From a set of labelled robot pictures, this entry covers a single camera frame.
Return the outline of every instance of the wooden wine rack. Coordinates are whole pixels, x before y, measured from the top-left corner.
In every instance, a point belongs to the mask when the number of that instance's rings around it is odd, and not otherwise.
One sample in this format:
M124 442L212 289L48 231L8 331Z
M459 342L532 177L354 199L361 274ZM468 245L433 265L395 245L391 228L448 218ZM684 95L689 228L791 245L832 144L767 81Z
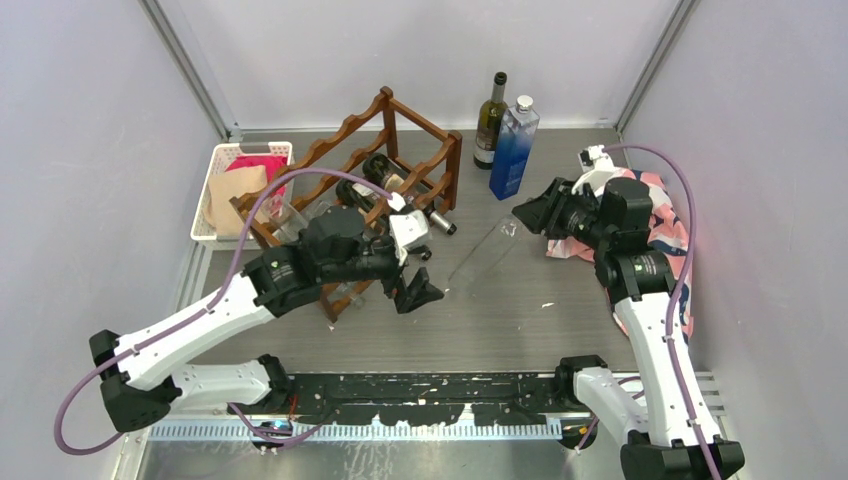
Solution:
M350 115L342 122L341 127L335 134L329 138L316 140L309 147L306 155L293 165L285 166L279 169L274 174L274 179L300 168L315 166L314 164L335 148L344 139L349 137L353 132L365 125L369 120L376 117L377 114L383 114L383 128L377 133L374 141L364 148L358 148L353 151L348 161L339 170L351 172L358 167L365 159L378 149L386 146L386 156L395 162L400 168L408 172L406 181L397 189L403 195L407 193L415 195L415 205L417 208L423 208L429 205L437 197L441 198L441 202L437 203L437 210L440 213L446 213L449 210L456 208L456 193L459 183L459 160L462 152L462 135L455 131L445 131L437 127L435 124L419 115L417 112L407 107L400 101L394 98L392 89L383 87L380 93L374 97L371 105L359 115ZM415 166L407 163L398 154L398 135L395 124L395 114L399 113L407 118L415 125L421 127L425 132L436 137L442 142L442 146L436 153L427 161L420 162ZM433 181L428 177L428 174L437 166L445 162L445 172L438 181ZM332 175L324 175L312 191L306 195L298 196L292 201L292 206L298 211L303 211L307 205L319 199L319 197L329 190L338 181L338 177ZM416 186L419 184L427 187L427 193L419 193ZM230 203L235 207L242 220L246 220L250 210L256 204L261 192L246 193L241 197L233 197ZM389 213L389 205L386 199L381 199L365 217L365 224L370 228L381 231L377 225L377 218L381 215ZM274 237L273 232L276 227L270 223L261 223L254 219L250 225L251 233L259 243L262 249L279 246L281 243ZM353 291L356 294L362 294L370 285L371 280L357 283ZM339 315L345 308L350 305L350 296L345 295L340 300L335 302L329 301L330 294L338 287L338 284L325 285L321 292L321 300L318 302L319 307L324 311L327 318L335 323Z

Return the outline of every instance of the red wire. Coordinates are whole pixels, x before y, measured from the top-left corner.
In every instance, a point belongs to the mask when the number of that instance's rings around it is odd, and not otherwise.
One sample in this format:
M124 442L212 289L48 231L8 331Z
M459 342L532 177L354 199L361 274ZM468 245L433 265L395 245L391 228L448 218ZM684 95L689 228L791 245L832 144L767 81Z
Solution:
M289 409L289 422L291 422L292 418L294 417L294 409L295 408L297 408L297 394L296 393L294 394L294 397L292 397L292 408Z

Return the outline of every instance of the metal table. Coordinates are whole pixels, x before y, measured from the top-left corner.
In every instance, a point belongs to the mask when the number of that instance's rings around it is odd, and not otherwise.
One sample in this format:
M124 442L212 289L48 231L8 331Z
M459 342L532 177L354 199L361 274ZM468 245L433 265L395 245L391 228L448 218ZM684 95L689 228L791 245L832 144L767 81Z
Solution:
M294 144L297 157L326 135L294 133L285 139ZM452 237L434 232L434 255L426 263L431 282L441 287L513 205L539 195L554 176L576 178L581 173L576 154L582 148L617 141L615 132L606 129L539 131L520 193L499 202L488 189L488 172L471 162L473 132L463 135L458 207L448 215L459 230ZM321 165L341 165L372 139L373 134L357 132ZM421 132L401 132L399 144L410 162L427 159L438 148ZM621 157L615 160L624 164ZM316 182L317 177L299 177L295 194ZM243 261L257 253L246 252ZM217 288L231 258L231 252L197 248L183 305ZM592 267L576 259L547 258L540 237L527 237L514 247L477 285L474 296L449 295L405 316L394 312L379 287L372 286L363 297L365 305L348 308L335 325L317 308L304 307L229 339L193 363L240 363L270 353L290 373L552 371L561 357L596 353L614 370L637 370ZM720 405L714 411L723 414ZM617 447L606 430L599 432L596 445L573 458L573 452L552 440L488 439L307 442L279 456L259 456L246 441L147 441L146 430L128 436L116 478L623 478Z
M295 158L326 135L288 137ZM617 141L615 132L606 129L540 130L521 191L501 202L489 191L489 172L471 161L473 137L473 132L463 132L458 206L447 215L459 230L451 237L433 232L433 258L426 263L430 281L442 288L457 264L514 205L541 194L554 176L579 176L577 153L584 147ZM357 133L320 163L341 165L372 139L373 134ZM400 132L398 143L401 156L411 163L429 158L438 148L423 132ZM298 177L295 195L311 189L317 179ZM212 255L204 294L221 284L231 258L231 252ZM547 258L545 240L531 236L495 270L479 284L475 297L449 295L405 316L394 312L379 285L372 285L363 295L364 307L348 308L333 327L317 308L301 308L222 343L197 362L239 363L270 353L289 372L549 371L561 357L597 353L613 369L636 370L630 344L610 317L591 265Z

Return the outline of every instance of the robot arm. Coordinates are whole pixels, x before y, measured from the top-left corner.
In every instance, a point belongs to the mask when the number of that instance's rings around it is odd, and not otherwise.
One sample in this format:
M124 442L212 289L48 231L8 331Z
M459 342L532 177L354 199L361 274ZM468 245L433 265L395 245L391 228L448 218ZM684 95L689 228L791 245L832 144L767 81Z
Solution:
M296 242L266 250L232 279L214 310L199 321L135 352L101 374L101 394L119 432L151 425L171 411L225 408L274 410L288 399L289 379L279 360L264 355L241 365L197 366L191 359L249 328L318 301L322 286L380 280L398 313L444 294L429 283L425 268L406 284L407 250L429 239L423 214L406 209L389 217L390 235L365 240L365 222L355 209L333 207L310 221ZM205 309L218 291L165 320L134 333L104 330L89 340L97 365Z
M576 182L555 179L513 214L533 233L548 239L571 236L595 250L596 277L630 335L648 406L630 398L597 356L562 359L556 371L560 394L589 407L622 445L628 480L706 479L710 473L677 382L679 366L700 431L727 478L744 464L742 449L721 439L679 325L667 333L675 280L665 255L647 244L653 208L649 189L638 180L612 178L612 160L603 146L581 152L580 162L584 173ZM676 347L673 356L669 341Z

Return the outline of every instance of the plastic basket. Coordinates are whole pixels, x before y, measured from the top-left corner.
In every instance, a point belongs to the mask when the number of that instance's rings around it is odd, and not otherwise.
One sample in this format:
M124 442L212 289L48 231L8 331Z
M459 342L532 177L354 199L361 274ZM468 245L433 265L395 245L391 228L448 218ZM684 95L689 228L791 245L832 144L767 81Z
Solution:
M209 177L224 173L227 167L236 160L236 157L241 155L269 154L284 155L288 157L287 163L289 165L294 163L294 153L290 142L222 143L215 147L215 150L212 151L209 169L206 171L206 179L203 181L203 190L200 193L200 200L197 202L197 210L194 212L194 223L191 226L192 240L213 250L235 250L238 237L219 237L215 234L215 229L203 217L203 209L209 203L209 189L207 188ZM291 202L293 187L294 182L289 182L286 185L284 196L289 202ZM245 248L254 250L259 248L252 235L245 243Z

